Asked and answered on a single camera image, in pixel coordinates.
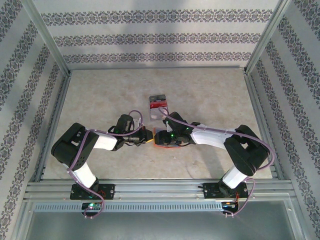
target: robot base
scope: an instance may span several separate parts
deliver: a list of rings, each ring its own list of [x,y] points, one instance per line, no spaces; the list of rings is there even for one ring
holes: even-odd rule
[[[105,200],[113,200],[115,195],[115,185],[114,184],[99,184],[98,194],[100,194]],[[73,184],[70,193],[71,200],[100,200],[97,196],[90,196],[90,194],[85,191],[78,184]]]
[[[236,198],[237,194],[239,198],[248,197],[248,188],[245,182],[241,182],[235,189],[231,189],[228,196],[224,195],[220,191],[220,185],[218,182],[205,182],[202,184],[202,186],[199,186],[199,188],[203,189],[203,195],[205,199],[230,199]]]

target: gray floor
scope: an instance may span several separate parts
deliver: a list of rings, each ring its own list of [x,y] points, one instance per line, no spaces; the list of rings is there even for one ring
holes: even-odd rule
[[[108,130],[121,114],[137,109],[148,129],[164,127],[149,119],[148,98],[165,94],[169,111],[210,127],[259,130],[241,68],[76,70],[72,72],[55,141],[75,122]],[[163,149],[148,143],[120,150],[95,149],[88,161],[100,179],[220,179],[233,165],[228,153],[208,145]],[[66,169],[49,156],[45,179],[66,179]],[[271,178],[269,169],[256,178]]]

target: aluminum frame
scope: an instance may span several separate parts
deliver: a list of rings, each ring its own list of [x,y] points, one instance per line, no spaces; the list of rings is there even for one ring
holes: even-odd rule
[[[244,73],[244,80],[245,80],[246,87],[248,89],[249,97],[251,100],[255,119],[256,119],[256,122],[257,122],[257,125],[259,128],[259,132],[261,134],[261,138],[263,141],[265,141],[267,144],[269,144],[274,149],[275,146],[272,142],[272,139],[271,139],[271,136],[270,136],[270,133],[268,130],[268,125],[267,125],[266,119],[264,117],[261,105],[259,103],[258,95],[257,95],[257,92],[254,87],[254,82],[253,82],[250,74]],[[273,165],[270,166],[270,170],[272,173],[272,177],[278,178],[279,180],[286,179],[283,172],[282,172],[282,169],[279,164],[279,160],[278,160],[277,156],[275,156]]]
[[[38,168],[35,170],[35,173],[33,174],[33,176],[34,176],[32,178],[33,182],[39,182],[42,179],[44,169],[46,166],[46,161],[47,161],[48,156],[51,152],[50,146],[53,145],[53,142],[55,139],[60,115],[61,115],[61,112],[62,112],[62,109],[64,106],[64,102],[66,99],[71,76],[72,76],[72,73],[69,73],[69,75],[66,76],[66,79],[62,83],[63,85],[61,88],[61,94],[59,93],[57,95],[58,99],[56,100],[56,107],[53,109],[53,112],[52,112],[52,115],[53,115],[52,122],[49,124],[49,126],[51,126],[51,127],[48,129],[48,135],[44,141],[44,146],[41,151],[42,154],[40,154],[39,159],[38,159],[38,163],[39,163]]]
[[[296,239],[309,239],[304,221],[301,220],[302,212],[297,203],[296,194],[290,180],[256,179],[255,190],[249,199],[253,201],[283,201],[286,207],[288,219]],[[115,179],[100,180],[102,184],[115,184],[114,199],[106,200],[106,205],[134,206],[140,204],[213,204],[227,201],[226,198],[205,199],[201,188],[203,183],[217,183],[215,179]],[[47,212],[74,212],[71,208],[64,207],[73,204],[92,202],[89,200],[70,200],[71,187],[74,181],[66,180],[43,180],[30,182],[27,185],[18,220],[12,235],[13,240],[24,240],[37,206],[46,203],[48,206],[59,205],[54,210]],[[253,184],[247,182],[248,190],[251,191]],[[122,212],[142,212],[123,208]],[[174,209],[163,212],[174,212]]]
[[[258,44],[255,46],[252,55],[245,66],[246,73],[250,73],[253,68],[255,67],[257,61],[259,60],[262,52],[264,51],[266,45],[268,44],[271,36],[274,34],[277,25],[279,24],[280,20],[284,16],[289,4],[292,0],[279,0],[278,4],[276,5],[273,14],[271,16],[270,21],[266,25],[261,37],[259,39]]]
[[[49,48],[50,52],[52,53],[55,61],[58,63],[60,69],[63,72],[63,75],[67,76],[70,73],[70,70],[67,66],[67,63],[66,63],[64,57],[62,56],[62,54],[60,53],[58,46],[55,43],[54,38],[51,36],[49,30],[47,29],[47,26],[46,26],[44,20],[42,19],[40,13],[38,12],[37,7],[34,4],[34,1],[33,0],[21,0],[21,3],[23,5],[24,9],[26,10],[26,12],[28,13],[28,15],[30,16],[36,29],[40,33],[43,41],[45,42],[45,44]]]

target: purple cable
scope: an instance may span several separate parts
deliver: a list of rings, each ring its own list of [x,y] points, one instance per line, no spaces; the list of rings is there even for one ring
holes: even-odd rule
[[[98,196],[98,197],[102,200],[100,211],[97,212],[95,215],[91,216],[90,219],[94,219],[95,217],[97,217],[99,214],[102,213],[102,211],[104,210],[104,206],[105,206],[105,200],[104,200],[104,198],[103,198],[99,193],[97,193],[97,192],[95,192],[95,191],[92,191],[90,188],[86,187],[86,186],[83,185],[81,182],[79,182],[79,180],[77,179],[77,177],[74,175],[74,172],[72,171],[72,169],[73,169],[73,168],[75,167],[75,165],[77,164],[77,161],[78,161],[78,159],[79,159],[79,156],[80,156],[80,154],[81,154],[81,152],[82,152],[82,150],[83,150],[83,148],[84,148],[86,139],[87,139],[88,134],[89,134],[90,132],[96,132],[96,133],[108,134],[108,135],[112,135],[112,136],[124,137],[124,136],[129,136],[129,135],[134,134],[134,133],[136,133],[137,131],[139,131],[139,129],[142,128],[142,126],[143,126],[143,124],[144,124],[144,123],[143,123],[143,120],[144,120],[144,119],[143,119],[142,113],[139,112],[138,110],[132,110],[132,111],[130,111],[130,112],[129,112],[129,115],[130,115],[131,113],[133,113],[133,112],[136,112],[136,113],[138,113],[138,114],[140,115],[141,122],[140,122],[140,124],[139,124],[139,126],[137,127],[136,130],[133,130],[133,131],[131,131],[131,132],[129,132],[129,133],[117,134],[117,133],[111,133],[111,132],[101,131],[101,130],[97,130],[97,129],[89,129],[89,130],[87,130],[87,131],[85,132],[85,134],[84,134],[84,137],[83,137],[83,139],[82,139],[82,142],[81,142],[81,145],[80,145],[80,147],[79,147],[79,150],[78,150],[78,152],[77,152],[77,154],[76,154],[76,156],[75,156],[75,158],[74,158],[71,166],[66,170],[66,172],[71,176],[71,178],[72,178],[77,184],[79,184],[83,189],[87,190],[88,192],[90,192],[90,193]],[[83,213],[85,218],[87,218],[87,215],[86,215],[87,210],[88,210],[88,209],[86,209],[86,210],[84,211],[84,213]]]
[[[164,108],[164,107],[159,107],[159,111],[164,115],[166,116],[168,119],[171,119],[172,121],[175,121],[179,124],[183,124],[183,125],[186,125],[188,127],[191,127],[191,128],[194,128],[194,129],[200,129],[200,130],[205,130],[205,131],[212,131],[212,132],[216,132],[216,133],[226,133],[226,134],[232,134],[232,135],[238,135],[240,137],[244,137],[244,138],[248,138],[248,139],[252,139],[262,145],[264,145],[270,152],[271,154],[271,160],[268,164],[266,164],[265,166],[262,166],[260,167],[258,170],[262,170],[262,169],[265,169],[265,168],[268,168],[270,167],[271,164],[274,163],[275,161],[275,158],[276,158],[276,152],[275,150],[273,150],[269,144],[267,144],[266,142],[260,140],[259,138],[257,137],[254,137],[254,136],[250,136],[250,135],[247,135],[247,134],[243,134],[243,133],[240,133],[240,132],[235,132],[235,131],[227,131],[227,130],[223,130],[223,129],[217,129],[217,128],[213,128],[213,127],[201,127],[201,126],[194,126],[194,125],[191,125],[191,124],[188,124],[184,121],[179,121],[171,116],[169,116],[168,114],[166,114],[164,111],[162,111],[161,109],[165,109],[167,111],[167,113],[169,113],[168,109]]]

